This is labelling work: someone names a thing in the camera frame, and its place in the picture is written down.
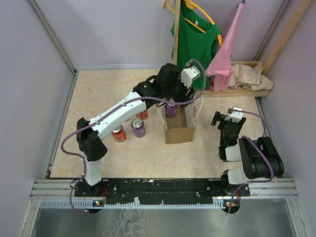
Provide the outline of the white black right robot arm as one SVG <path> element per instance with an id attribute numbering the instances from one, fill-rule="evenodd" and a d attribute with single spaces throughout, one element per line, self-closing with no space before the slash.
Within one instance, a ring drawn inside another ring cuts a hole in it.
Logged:
<path id="1" fill-rule="evenodd" d="M 221 176 L 221 191 L 230 196 L 238 190 L 239 185 L 270 182 L 284 174 L 283 161 L 270 137 L 266 135 L 266 122 L 258 114 L 243 111 L 240 108 L 228 109 L 228 115 L 216 111 L 211 125 L 218 122 L 220 141 L 219 158 L 223 162 L 241 162 L 237 168 L 226 170 Z M 261 119 L 263 136 L 252 140 L 247 136 L 239 137 L 246 122 L 244 114 Z"/>

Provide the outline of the purple can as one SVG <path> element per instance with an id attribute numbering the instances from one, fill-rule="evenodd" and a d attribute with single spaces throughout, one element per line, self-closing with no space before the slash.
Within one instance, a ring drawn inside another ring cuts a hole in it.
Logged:
<path id="1" fill-rule="evenodd" d="M 165 105 L 165 115 L 167 118 L 174 118 L 177 114 L 177 105 L 166 104 Z"/>
<path id="2" fill-rule="evenodd" d="M 135 118 L 132 122 L 131 122 L 131 128 L 133 131 L 133 134 L 135 137 L 137 138 L 142 138 L 145 136 L 145 125 L 142 119 L 140 118 Z"/>

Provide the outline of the brown canvas bag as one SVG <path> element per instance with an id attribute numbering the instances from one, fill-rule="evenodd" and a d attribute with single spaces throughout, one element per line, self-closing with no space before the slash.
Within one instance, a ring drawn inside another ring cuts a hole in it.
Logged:
<path id="1" fill-rule="evenodd" d="M 195 123 L 202 110 L 204 97 L 201 96 L 199 99 L 200 106 L 198 108 L 195 103 L 190 103 L 184 108 L 178 106 L 177 112 L 172 118 L 166 115 L 166 105 L 158 107 L 164 125 L 166 144 L 181 144 L 193 141 L 196 130 Z"/>

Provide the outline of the red can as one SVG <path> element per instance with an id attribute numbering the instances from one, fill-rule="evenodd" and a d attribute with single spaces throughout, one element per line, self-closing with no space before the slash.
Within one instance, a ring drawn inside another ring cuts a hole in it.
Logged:
<path id="1" fill-rule="evenodd" d="M 122 125 L 119 125 L 114 130 L 111 131 L 111 135 L 114 140 L 118 143 L 124 142 L 126 140 L 126 133 Z"/>
<path id="2" fill-rule="evenodd" d="M 136 115 L 137 118 L 145 120 L 148 117 L 148 111 L 144 110 Z"/>

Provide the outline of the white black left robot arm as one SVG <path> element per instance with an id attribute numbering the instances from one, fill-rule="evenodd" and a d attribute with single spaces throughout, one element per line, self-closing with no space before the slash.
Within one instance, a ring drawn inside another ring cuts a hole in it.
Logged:
<path id="1" fill-rule="evenodd" d="M 77 121 L 76 140 L 79 149 L 86 157 L 85 190 L 92 196 L 103 190 L 101 183 L 101 159 L 108 149 L 103 140 L 115 128 L 131 117 L 167 99 L 176 105 L 186 106 L 193 101 L 196 88 L 193 82 L 201 75 L 201 71 L 192 64 L 185 68 L 167 63 L 161 67 L 157 75 L 148 77 L 138 83 L 133 90 L 112 108 L 90 120 L 81 118 Z"/>

